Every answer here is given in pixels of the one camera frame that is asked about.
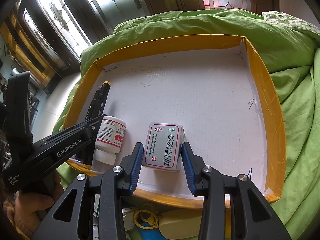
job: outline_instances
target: floor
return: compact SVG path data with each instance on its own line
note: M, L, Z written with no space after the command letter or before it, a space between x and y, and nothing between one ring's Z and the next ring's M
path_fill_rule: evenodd
M40 103L31 127L33 142L52 134L53 127L67 102L68 95L79 79L80 73L63 78L50 95L38 91L36 97Z

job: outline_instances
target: white medicine bottle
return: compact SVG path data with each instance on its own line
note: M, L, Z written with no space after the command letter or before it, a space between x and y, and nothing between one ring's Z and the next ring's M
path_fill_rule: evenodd
M116 153L120 151L126 123L113 116L102 119L96 139L94 158L102 163L114 165Z

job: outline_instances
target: otc label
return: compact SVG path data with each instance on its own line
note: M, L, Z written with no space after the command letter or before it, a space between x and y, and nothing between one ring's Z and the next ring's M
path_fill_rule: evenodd
M98 132L97 141L108 143L120 148L125 126L109 119L103 119L101 125L103 128Z

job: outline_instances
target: black marker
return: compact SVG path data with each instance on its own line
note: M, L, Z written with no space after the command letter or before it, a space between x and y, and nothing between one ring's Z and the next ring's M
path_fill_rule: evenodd
M97 91L95 92L95 94L94 94L94 96L93 96L93 99L92 99L92 101L91 101L91 103L90 103L90 106L89 106L89 108L88 108L88 112L87 112L87 114L86 114L86 116L85 116L85 119L84 119L85 121L87 121L88 119L91 119L91 118L92 118L93 108L94 108L94 106L95 106L95 104L96 104L96 101L97 101L97 98L98 98L99 93L100 93L100 88L97 89ZM82 162L83 157L84 157L84 153L85 153L85 150L84 150L84 149L81 150L80 152L78 152L78 153L76 154L76 160Z
M87 112L87 115L85 116L85 119L84 119L85 121L92 118L93 109L94 109L94 106L96 105L96 101L97 101L99 93L100 93L100 88L97 89L96 93L93 96L93 99L91 101L91 104L90 104L88 112Z
M92 110L92 118L102 115L104 106L107 101L110 87L111 87L111 83L109 81L105 81L102 84L100 92L99 92L97 100L96 100L96 103L95 103L94 108ZM95 148L95 144L91 144L90 149L87 148L87 151L84 153L82 166L87 169L91 168L94 148Z
M102 87L100 89L100 93L97 97L96 104L94 105L93 111L92 111L92 118L98 117L102 115L104 106L107 101L108 93L111 87L111 83L109 81L105 81L102 84Z

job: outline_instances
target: metal screw head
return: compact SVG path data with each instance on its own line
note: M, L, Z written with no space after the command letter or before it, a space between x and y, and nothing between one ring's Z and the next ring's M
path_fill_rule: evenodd
M204 170L205 172L211 172L213 169L212 169L211 166L204 166L204 167L203 167L203 170Z
M85 174L81 173L77 176L77 180L84 180L85 179Z
M239 179L242 180L242 181L246 181L248 179L248 177L244 174L240 174L239 175Z
M122 167L120 167L120 166L115 166L115 167L113 167L113 172L120 172L120 171L122 171Z

